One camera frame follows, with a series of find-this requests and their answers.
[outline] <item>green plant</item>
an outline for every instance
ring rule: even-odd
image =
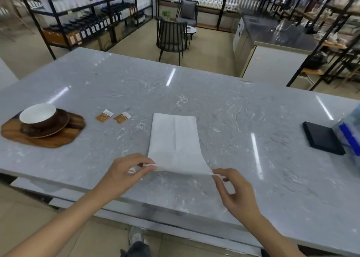
[[[162,12],[163,17],[165,17],[167,20],[171,17],[171,11],[163,11]]]

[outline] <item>left hand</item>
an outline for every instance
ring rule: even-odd
[[[131,167],[143,163],[155,164],[154,161],[142,154],[132,154],[115,159],[94,190],[107,200],[114,200],[156,168],[155,166],[146,166],[134,174],[128,172]]]

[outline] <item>brown plate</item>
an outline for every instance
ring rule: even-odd
[[[56,134],[69,123],[70,119],[69,114],[63,109],[58,109],[58,114],[58,123],[50,129],[37,130],[27,124],[21,123],[20,132],[31,138],[42,138]]]

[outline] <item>marble countertop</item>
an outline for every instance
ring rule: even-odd
[[[304,28],[295,26],[294,23],[285,21],[285,31],[276,31],[279,24],[274,19],[245,15],[245,27],[250,39],[255,45],[270,46],[293,52],[310,54],[316,47],[316,42],[311,35],[304,34]]]
[[[309,147],[301,127],[331,127],[357,100],[78,48],[0,92],[0,123],[43,102],[82,115],[86,128],[56,149],[1,137],[0,172],[91,189],[115,158],[147,154],[153,113],[193,115],[209,167],[238,169],[283,235],[360,254],[360,168],[350,155]],[[101,123],[105,109],[132,117]],[[151,173],[123,199],[241,225],[207,176]]]

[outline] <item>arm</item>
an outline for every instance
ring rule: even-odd
[[[155,166],[147,166],[135,174],[130,175],[128,173],[131,167],[141,163],[154,164],[154,161],[141,154],[115,159],[95,188],[13,248],[4,257],[55,256],[94,213],[111,200],[124,194],[140,178],[155,169]]]
[[[224,206],[260,242],[271,257],[304,257],[298,247],[282,236],[266,219],[256,203],[251,184],[235,169],[215,169],[214,173],[225,176],[235,193],[229,194],[217,176],[214,176]]]

